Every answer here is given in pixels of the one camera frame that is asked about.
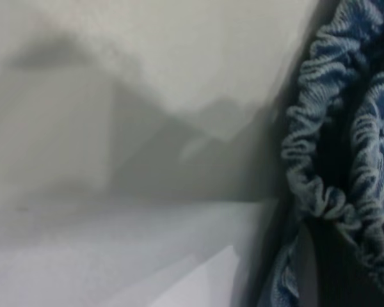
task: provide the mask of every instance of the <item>white wall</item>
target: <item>white wall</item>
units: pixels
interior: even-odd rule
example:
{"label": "white wall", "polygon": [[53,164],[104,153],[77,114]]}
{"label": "white wall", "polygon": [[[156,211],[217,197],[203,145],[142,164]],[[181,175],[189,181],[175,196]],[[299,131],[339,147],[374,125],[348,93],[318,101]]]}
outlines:
{"label": "white wall", "polygon": [[0,0],[0,306],[236,306],[330,5]]}
{"label": "white wall", "polygon": [[66,181],[256,196],[265,119],[316,5],[0,0],[0,197]]}

